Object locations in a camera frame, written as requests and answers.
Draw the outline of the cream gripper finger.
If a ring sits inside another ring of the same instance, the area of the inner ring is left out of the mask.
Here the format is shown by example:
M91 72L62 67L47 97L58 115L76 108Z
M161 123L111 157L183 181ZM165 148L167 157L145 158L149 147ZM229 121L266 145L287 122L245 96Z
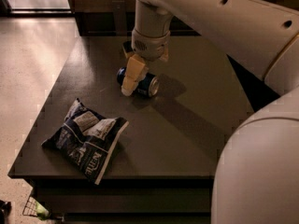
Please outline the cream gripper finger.
M138 83L143 80L148 73L146 61L135 54L128 60L125 76L121 85L121 92L125 96L131 96L138 86Z
M169 59L169 49L168 46L164 47L164 52L162 54L162 56L159 58L160 61L167 63Z

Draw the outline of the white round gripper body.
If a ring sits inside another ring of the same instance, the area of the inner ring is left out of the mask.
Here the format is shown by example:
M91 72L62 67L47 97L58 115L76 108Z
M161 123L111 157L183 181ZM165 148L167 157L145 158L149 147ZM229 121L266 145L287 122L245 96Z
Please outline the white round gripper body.
M134 53L149 62L154 62L162 56L164 47L168 46L169 38L170 32L160 37L150 37L133 30L131 46Z

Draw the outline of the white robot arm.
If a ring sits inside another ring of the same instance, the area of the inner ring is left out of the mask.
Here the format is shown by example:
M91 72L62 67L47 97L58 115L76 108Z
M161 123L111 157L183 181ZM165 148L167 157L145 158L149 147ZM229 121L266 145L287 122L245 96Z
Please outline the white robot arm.
M299 224L298 13L263 0L136 0L133 39L156 60L173 15L225 52L246 95L267 103L228 139L211 224Z

